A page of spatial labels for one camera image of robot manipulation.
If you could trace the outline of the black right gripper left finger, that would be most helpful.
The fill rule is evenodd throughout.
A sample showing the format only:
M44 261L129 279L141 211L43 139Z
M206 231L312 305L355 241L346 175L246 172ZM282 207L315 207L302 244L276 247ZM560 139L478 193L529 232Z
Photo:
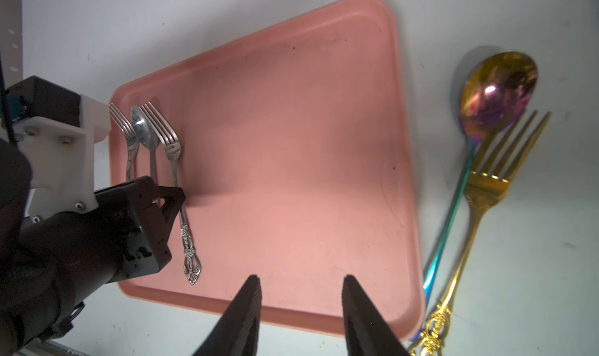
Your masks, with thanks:
M260 279L251 275L194 355L256 355L261 303Z

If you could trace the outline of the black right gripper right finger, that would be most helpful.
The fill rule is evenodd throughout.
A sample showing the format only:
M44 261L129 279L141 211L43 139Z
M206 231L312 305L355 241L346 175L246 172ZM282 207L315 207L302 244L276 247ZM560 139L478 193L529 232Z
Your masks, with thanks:
M349 356L408 356L355 276L343 281L343 320Z

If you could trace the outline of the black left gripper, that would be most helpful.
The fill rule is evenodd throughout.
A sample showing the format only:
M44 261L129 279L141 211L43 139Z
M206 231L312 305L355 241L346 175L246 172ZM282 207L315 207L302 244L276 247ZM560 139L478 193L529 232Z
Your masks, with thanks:
M142 177L99 190L95 197L121 259L112 283L153 275L168 265L168 239L186 200L180 187Z

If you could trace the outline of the ornate silver fork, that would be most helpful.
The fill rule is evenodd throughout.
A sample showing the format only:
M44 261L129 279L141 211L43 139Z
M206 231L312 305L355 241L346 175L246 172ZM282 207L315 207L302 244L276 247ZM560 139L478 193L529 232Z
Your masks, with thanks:
M197 257L196 249L193 244L193 237L190 233L190 228L185 216L185 196L183 190L178 185L177 170L179 158L182 153L182 145L173 127L152 102L142 104L140 106L140 111L149 120L152 129L163 146L166 158L171 165L172 189L173 194L176 196L175 207L179 211L180 233L183 244L183 272L188 283L190 285L195 285L201 274L202 266L201 261Z

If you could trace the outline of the white handled steel spoon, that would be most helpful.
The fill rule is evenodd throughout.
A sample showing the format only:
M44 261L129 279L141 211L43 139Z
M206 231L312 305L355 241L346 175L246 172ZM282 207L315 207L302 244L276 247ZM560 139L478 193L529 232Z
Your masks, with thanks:
M155 150L158 147L158 136L154 131L153 125L148 115L142 110L141 106L131 108L131 118L137 139L149 154L150 177L157 184L157 167L155 160Z

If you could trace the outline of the patterned handle steel fork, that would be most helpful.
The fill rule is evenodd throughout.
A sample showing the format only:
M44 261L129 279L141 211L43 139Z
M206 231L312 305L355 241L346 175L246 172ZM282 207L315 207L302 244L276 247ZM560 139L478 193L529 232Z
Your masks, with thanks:
M126 140L128 153L126 163L126 181L129 182L132 181L134 177L134 161L139 150L137 134L134 131L134 127L131 122L114 103L109 103L109 113L112 121L120 129L124 139Z

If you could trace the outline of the pink plastic tray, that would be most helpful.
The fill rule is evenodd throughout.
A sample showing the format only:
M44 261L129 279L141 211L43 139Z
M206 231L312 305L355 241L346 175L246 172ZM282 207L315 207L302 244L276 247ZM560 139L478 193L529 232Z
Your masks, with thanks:
M407 108L396 19L382 0L340 0L118 87L178 134L179 186L202 271L171 262L126 280L132 298L222 313L250 275L262 319L343 334L353 275L393 333L424 318Z

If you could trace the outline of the gold fork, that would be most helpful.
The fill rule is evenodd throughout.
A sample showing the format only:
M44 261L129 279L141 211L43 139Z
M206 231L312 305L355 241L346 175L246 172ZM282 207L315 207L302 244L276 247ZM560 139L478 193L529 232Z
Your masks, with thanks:
M408 348L410 355L441 354L449 334L455 294L474 245L480 222L489 209L506 197L518 170L552 117L552 113L547 112L533 127L532 124L537 114L537 111L530 114L521 129L516 128L522 120L521 117L518 117L506 132L493 131L477 149L473 169L469 172L464 189L464 195L470 208L466 240L436 309L427 317L424 328Z

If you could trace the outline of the gold spoon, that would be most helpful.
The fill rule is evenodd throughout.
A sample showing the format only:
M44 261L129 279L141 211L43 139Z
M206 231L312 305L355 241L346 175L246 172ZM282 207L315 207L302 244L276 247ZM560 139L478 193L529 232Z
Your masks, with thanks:
M466 136L468 154L452 199L449 214L424 274L424 293L429 300L443 251L452 229L476 151L493 131L506 132L523 117L538 80L535 60L520 51L496 53L467 75L458 100L458 121Z

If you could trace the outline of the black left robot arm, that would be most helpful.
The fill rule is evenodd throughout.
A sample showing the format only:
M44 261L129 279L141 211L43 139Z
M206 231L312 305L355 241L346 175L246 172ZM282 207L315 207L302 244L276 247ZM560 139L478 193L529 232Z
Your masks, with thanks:
M33 170L1 143L1 353L68 333L99 287L160 272L185 201L181 188L151 178L100 190L98 208L59 212L23 225Z

